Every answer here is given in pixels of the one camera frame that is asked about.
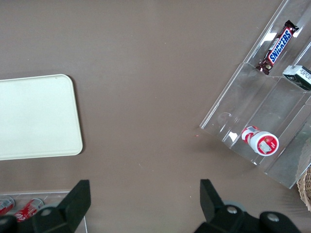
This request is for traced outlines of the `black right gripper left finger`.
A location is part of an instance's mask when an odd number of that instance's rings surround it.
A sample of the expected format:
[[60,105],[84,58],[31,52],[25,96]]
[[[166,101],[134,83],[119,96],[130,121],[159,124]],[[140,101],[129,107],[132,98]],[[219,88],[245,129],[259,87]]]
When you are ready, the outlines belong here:
[[55,207],[44,207],[18,222],[13,215],[0,218],[2,233],[74,233],[91,205],[90,182],[80,180]]

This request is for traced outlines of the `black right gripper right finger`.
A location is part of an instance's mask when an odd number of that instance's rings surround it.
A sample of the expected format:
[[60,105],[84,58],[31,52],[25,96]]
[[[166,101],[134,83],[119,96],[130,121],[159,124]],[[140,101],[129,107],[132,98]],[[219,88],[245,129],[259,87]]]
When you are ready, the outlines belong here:
[[196,233],[297,233],[284,214],[266,211],[255,218],[234,204],[224,204],[209,179],[200,180],[200,205],[206,221]]

